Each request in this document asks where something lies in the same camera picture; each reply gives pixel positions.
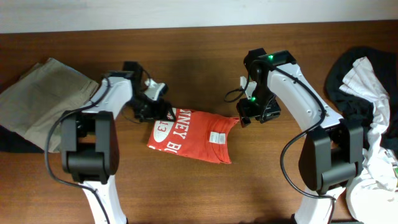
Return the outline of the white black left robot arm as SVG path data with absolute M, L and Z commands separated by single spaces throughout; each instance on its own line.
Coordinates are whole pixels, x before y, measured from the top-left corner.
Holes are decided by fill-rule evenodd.
M 110 72 L 99 90 L 77 112 L 67 112 L 60 123 L 64 172 L 82 189 L 95 223 L 127 223 L 116 189 L 119 146 L 115 120 L 131 105 L 138 122 L 175 121 L 163 99 L 168 86 L 142 72 Z

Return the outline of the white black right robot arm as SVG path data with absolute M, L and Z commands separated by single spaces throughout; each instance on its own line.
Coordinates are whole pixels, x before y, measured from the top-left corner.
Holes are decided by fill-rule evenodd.
M 250 50 L 243 60 L 248 75 L 241 77 L 236 105 L 242 127 L 252 119 L 265 123 L 280 115 L 282 102 L 301 132 L 282 149 L 280 169 L 288 184 L 302 194 L 292 223 L 331 223 L 338 197 L 363 170 L 363 127 L 331 109 L 305 79 L 293 55 Z M 288 176 L 284 158 L 288 148 L 304 139 L 298 170 L 306 186 Z

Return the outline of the red orange t-shirt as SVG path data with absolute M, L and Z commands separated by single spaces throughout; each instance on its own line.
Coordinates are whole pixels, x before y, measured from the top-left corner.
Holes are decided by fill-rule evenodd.
M 215 164 L 230 164 L 227 137 L 238 123 L 203 111 L 172 109 L 175 121 L 156 121 L 147 142 L 151 149 Z

